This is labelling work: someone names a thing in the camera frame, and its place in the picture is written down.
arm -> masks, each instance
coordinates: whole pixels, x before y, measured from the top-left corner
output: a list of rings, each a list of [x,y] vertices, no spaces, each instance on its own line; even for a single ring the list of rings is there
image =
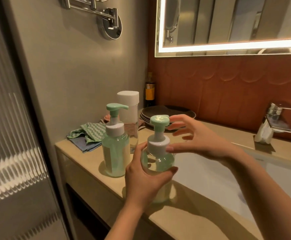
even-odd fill
[[[136,147],[133,159],[126,168],[127,198],[105,240],[132,240],[143,212],[151,204],[159,189],[178,171],[177,167],[171,167],[156,176],[146,174],[141,165],[141,151],[146,145],[143,143]]]
[[[228,167],[240,185],[263,238],[291,240],[291,198],[253,157],[186,115],[174,115],[170,120],[176,121],[170,129],[186,126],[173,135],[190,135],[183,137],[187,142],[167,147],[168,152],[193,152]]]

green striped cloth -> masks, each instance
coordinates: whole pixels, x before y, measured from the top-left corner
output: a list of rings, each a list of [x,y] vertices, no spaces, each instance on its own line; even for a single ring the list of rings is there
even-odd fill
[[[86,143],[102,141],[102,135],[105,133],[105,124],[86,123],[81,125],[79,129],[75,129],[67,136],[69,139],[85,135]]]

white sink basin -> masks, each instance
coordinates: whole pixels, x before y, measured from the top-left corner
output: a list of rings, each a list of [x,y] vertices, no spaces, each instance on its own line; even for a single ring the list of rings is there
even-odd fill
[[[259,162],[291,197],[291,166],[270,159]],[[179,167],[175,181],[254,222],[238,183],[225,166],[193,153],[177,154],[175,166]]]

ribbed glass door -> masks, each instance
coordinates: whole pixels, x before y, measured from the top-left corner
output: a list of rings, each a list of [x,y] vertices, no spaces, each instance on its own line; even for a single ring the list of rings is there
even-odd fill
[[[0,240],[68,239],[0,31]]]

dark bottle with yellow label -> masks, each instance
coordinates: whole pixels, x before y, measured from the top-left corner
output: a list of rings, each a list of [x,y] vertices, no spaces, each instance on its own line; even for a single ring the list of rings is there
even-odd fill
[[[144,101],[144,107],[150,107],[155,105],[155,82],[152,77],[152,72],[148,72],[148,77],[145,82],[145,101]]]

